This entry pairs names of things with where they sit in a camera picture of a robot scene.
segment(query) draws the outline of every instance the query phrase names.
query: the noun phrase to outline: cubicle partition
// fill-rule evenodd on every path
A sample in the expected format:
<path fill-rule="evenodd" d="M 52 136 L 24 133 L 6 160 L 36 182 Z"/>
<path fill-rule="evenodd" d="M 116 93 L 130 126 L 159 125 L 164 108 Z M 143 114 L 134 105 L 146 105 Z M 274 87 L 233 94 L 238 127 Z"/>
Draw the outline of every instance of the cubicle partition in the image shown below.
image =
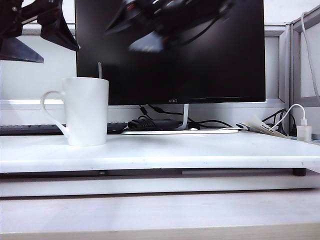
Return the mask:
<path fill-rule="evenodd" d="M 317 89 L 320 91 L 320 7 L 311 10 L 304 17 L 306 34 L 310 42 L 310 53 L 314 65 Z M 320 103 L 318 102 L 314 87 L 311 69 L 308 59 L 308 51 L 301 19 L 297 19 L 291 24 L 291 102 L 301 104 L 306 107 L 306 117 L 308 123 L 314 129 L 320 129 Z M 294 116 L 302 118 L 299 109 L 294 109 Z"/>

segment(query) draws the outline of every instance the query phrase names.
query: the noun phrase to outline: charger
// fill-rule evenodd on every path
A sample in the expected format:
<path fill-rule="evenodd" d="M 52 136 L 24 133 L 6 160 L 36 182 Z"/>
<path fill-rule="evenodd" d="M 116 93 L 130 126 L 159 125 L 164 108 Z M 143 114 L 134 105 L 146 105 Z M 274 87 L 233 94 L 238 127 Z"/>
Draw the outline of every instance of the charger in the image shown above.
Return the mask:
<path fill-rule="evenodd" d="M 288 109 L 284 117 L 281 118 L 273 127 L 271 127 L 271 129 L 275 128 L 278 124 L 280 124 L 289 114 L 290 110 L 295 106 L 300 107 L 303 111 L 303 118 L 301 119 L 301 124 L 296 126 L 296 139 L 299 141 L 310 142 L 312 140 L 312 126 L 308 126 L 308 121 L 306 119 L 306 111 L 304 107 L 300 104 L 293 104 Z"/>

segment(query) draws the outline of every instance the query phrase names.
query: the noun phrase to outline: computer monitor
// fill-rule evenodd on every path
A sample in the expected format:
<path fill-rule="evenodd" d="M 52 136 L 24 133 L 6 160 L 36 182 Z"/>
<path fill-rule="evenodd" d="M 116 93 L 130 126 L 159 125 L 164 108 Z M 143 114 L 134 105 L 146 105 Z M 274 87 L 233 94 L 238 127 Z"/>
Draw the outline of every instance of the computer monitor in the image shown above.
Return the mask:
<path fill-rule="evenodd" d="M 135 3 L 75 1 L 76 40 L 81 47 L 76 54 L 77 75 L 98 77 L 101 62 L 103 78 L 109 81 L 110 105 L 265 101 L 263 0 L 176 1 L 194 5 L 188 12 L 183 13 L 182 8 L 176 11 L 162 27 L 177 28 L 177 21 L 192 27 L 169 36 L 184 44 L 156 51 L 132 49 L 133 43 L 154 32 L 141 22 L 133 21 L 128 29 L 107 34 L 108 26 L 117 24 L 114 21 L 120 8 L 130 2 Z M 230 5 L 220 17 L 206 16 L 202 21 L 196 18 L 225 2 Z"/>

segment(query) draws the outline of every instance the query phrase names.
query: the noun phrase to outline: keyboard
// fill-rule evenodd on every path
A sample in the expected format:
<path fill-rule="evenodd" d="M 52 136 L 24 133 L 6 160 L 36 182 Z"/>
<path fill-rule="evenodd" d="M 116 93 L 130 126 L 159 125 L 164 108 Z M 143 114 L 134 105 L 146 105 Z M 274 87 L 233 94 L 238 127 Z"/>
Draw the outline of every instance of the keyboard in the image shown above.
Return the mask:
<path fill-rule="evenodd" d="M 127 125 L 125 122 L 109 122 L 107 125 L 107 133 L 121 133 Z M 54 124 L 0 126 L 0 136 L 21 135 L 62 135 L 62 132 Z"/>

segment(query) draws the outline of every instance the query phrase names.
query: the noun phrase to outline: black screen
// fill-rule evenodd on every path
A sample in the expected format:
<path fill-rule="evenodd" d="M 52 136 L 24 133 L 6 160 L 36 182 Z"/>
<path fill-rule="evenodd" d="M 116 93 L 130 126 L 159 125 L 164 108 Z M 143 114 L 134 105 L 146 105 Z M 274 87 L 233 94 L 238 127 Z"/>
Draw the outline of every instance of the black screen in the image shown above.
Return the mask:
<path fill-rule="evenodd" d="M 110 105 L 265 101 L 263 0 L 235 0 L 204 34 L 160 52 L 129 50 L 150 32 L 144 27 L 105 35 L 122 0 L 75 3 L 77 75 L 97 78 L 101 62 Z M 179 37 L 192 39 L 210 22 Z"/>

